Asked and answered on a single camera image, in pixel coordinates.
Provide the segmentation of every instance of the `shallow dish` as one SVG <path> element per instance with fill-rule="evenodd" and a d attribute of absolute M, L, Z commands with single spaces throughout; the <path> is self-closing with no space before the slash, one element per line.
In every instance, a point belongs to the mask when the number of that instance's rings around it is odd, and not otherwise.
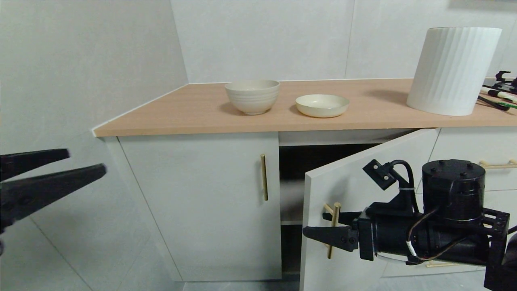
<path fill-rule="evenodd" d="M 304 95 L 296 98 L 296 108 L 301 113 L 319 118 L 340 116 L 350 101 L 344 97 L 327 94 Z"/>
<path fill-rule="evenodd" d="M 273 80 L 248 80 L 228 83 L 224 88 L 235 108 L 248 115 L 257 115 L 275 104 L 280 83 Z"/>

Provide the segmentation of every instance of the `cabinet handle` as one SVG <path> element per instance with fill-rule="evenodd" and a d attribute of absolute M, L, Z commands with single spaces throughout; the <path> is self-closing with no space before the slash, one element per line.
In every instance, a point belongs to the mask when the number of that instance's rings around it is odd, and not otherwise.
<path fill-rule="evenodd" d="M 264 201 L 269 200 L 267 195 L 267 173 L 266 173 L 266 155 L 261 154 L 260 159 L 262 162 L 262 184 L 264 186 Z"/>
<path fill-rule="evenodd" d="M 334 209 L 330 207 L 329 204 L 324 204 L 323 207 L 332 214 L 332 222 L 330 226 L 335 227 L 339 221 L 339 212 L 341 212 L 341 204 L 339 202 L 334 203 Z M 325 244 L 327 246 L 327 258 L 332 258 L 332 246 Z"/>
<path fill-rule="evenodd" d="M 456 263 L 443 263 L 443 264 L 433 264 L 432 261 L 428 262 L 428 264 L 425 266 L 426 268 L 433 268 L 433 267 L 450 267 L 450 266 L 459 266 L 460 264 Z"/>
<path fill-rule="evenodd" d="M 486 161 L 480 161 L 479 165 L 485 169 L 515 169 L 517 168 L 517 161 L 514 159 L 511 159 L 508 164 L 503 165 L 490 165 Z"/>

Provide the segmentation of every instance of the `wooden countertop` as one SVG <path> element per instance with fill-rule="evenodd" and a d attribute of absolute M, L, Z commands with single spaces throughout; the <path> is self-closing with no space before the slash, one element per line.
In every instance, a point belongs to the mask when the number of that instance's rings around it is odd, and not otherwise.
<path fill-rule="evenodd" d="M 289 81 L 280 85 L 273 108 L 249 116 L 229 102 L 224 84 L 190 84 L 94 130 L 96 136 L 285 132 L 300 130 L 517 126 L 517 110 L 503 112 L 478 102 L 474 113 L 450 117 L 406 105 L 412 79 Z M 319 119 L 298 112 L 306 94 L 336 94 L 350 100 L 341 116 Z"/>

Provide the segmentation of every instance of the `tiled floor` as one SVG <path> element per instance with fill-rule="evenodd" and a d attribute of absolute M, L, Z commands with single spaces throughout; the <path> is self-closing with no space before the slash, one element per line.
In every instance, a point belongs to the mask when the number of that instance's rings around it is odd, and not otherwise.
<path fill-rule="evenodd" d="M 484 271 L 382 278 L 364 291 L 483 291 Z M 297 281 L 281 282 L 191 282 L 183 291 L 298 291 Z"/>

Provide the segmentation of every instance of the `plate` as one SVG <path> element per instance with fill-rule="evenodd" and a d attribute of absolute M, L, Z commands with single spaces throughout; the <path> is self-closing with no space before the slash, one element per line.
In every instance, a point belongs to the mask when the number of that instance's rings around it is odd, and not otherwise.
<path fill-rule="evenodd" d="M 318 118 L 330 118 L 343 114 L 350 101 L 345 97 L 328 94 L 311 94 L 296 98 L 296 108 L 301 113 Z"/>

